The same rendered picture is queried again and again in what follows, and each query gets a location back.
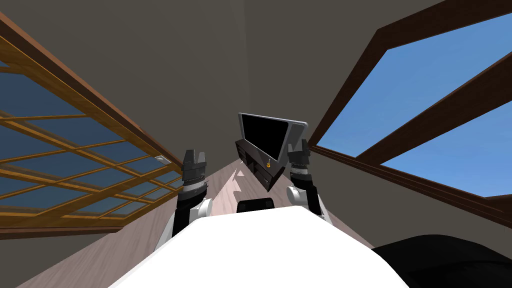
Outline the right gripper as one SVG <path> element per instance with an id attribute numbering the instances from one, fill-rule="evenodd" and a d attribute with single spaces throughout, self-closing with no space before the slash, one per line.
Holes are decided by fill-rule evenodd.
<path id="1" fill-rule="evenodd" d="M 309 150 L 308 141 L 303 138 L 300 146 L 301 150 L 296 150 L 292 144 L 287 145 L 287 157 L 291 165 L 309 165 L 311 152 Z"/>

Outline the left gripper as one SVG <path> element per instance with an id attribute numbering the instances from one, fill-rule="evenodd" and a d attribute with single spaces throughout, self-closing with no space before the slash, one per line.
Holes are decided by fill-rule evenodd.
<path id="1" fill-rule="evenodd" d="M 205 152 L 199 152 L 197 160 L 194 149 L 188 149 L 185 152 L 182 170 L 182 180 L 184 184 L 196 184 L 205 180 L 206 174 L 206 155 Z"/>

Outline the dark cabinet with television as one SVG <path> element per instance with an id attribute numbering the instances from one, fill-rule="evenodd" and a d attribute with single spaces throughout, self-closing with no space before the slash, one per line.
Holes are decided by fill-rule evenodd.
<path id="1" fill-rule="evenodd" d="M 308 128 L 304 121 L 238 113 L 242 139 L 238 156 L 266 191 L 270 191 L 289 163 L 288 146 L 301 148 Z"/>

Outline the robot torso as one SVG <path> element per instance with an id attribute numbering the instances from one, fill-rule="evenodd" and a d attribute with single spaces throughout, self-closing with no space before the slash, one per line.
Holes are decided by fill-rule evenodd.
<path id="1" fill-rule="evenodd" d="M 409 288 L 377 253 L 301 206 L 195 220 L 109 288 Z"/>

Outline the dark brown framed window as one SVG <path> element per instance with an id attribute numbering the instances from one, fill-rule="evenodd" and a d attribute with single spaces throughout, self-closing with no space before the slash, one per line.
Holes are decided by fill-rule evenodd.
<path id="1" fill-rule="evenodd" d="M 444 0 L 376 31 L 309 147 L 512 229 L 507 141 L 455 140 L 511 101 L 512 0 Z"/>

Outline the light wooden lattice window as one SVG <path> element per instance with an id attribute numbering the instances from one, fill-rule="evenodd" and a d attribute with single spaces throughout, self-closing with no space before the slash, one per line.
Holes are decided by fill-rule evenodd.
<path id="1" fill-rule="evenodd" d="M 181 162 L 0 12 L 0 240 L 114 233 Z"/>

